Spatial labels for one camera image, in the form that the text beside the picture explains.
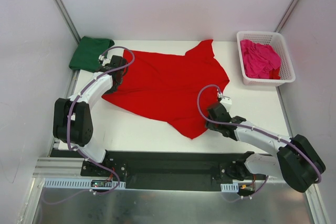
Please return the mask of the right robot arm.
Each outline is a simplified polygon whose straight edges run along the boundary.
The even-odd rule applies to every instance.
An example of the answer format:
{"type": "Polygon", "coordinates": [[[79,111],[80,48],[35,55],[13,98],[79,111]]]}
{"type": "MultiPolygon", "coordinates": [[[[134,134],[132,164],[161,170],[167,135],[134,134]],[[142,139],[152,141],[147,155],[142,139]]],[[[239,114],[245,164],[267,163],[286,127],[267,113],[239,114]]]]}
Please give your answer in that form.
{"type": "Polygon", "coordinates": [[[207,129],[266,152],[246,152],[226,170],[227,175],[238,180],[253,174],[279,177],[301,193],[322,181],[326,166],[305,136],[290,137],[263,130],[241,116],[231,117],[220,102],[209,106],[207,112],[207,129]]]}

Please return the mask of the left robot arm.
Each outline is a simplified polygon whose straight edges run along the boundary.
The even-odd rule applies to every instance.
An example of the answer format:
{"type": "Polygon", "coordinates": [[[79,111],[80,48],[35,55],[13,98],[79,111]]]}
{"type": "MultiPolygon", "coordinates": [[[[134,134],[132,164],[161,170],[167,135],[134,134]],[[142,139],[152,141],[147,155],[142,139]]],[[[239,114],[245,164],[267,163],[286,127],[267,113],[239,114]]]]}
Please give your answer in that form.
{"type": "Polygon", "coordinates": [[[54,106],[53,136],[68,145],[70,150],[83,153],[94,161],[93,170],[99,176],[111,171],[106,150],[93,137],[91,109],[104,94],[117,91],[127,73],[128,61],[112,56],[110,62],[93,73],[86,85],[69,98],[59,98],[54,106]]]}

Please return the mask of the red t shirt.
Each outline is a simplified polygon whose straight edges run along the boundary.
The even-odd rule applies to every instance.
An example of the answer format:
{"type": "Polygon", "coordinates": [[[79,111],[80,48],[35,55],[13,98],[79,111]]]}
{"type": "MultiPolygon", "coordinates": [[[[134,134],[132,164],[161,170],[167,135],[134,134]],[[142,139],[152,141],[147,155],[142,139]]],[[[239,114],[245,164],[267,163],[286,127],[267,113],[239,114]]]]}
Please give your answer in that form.
{"type": "Polygon", "coordinates": [[[217,85],[224,90],[229,77],[215,59],[212,40],[203,40],[185,55],[124,51],[134,60],[122,84],[102,98],[148,119],[167,122],[179,133],[194,139],[206,131],[206,109],[216,102],[217,85]]]}

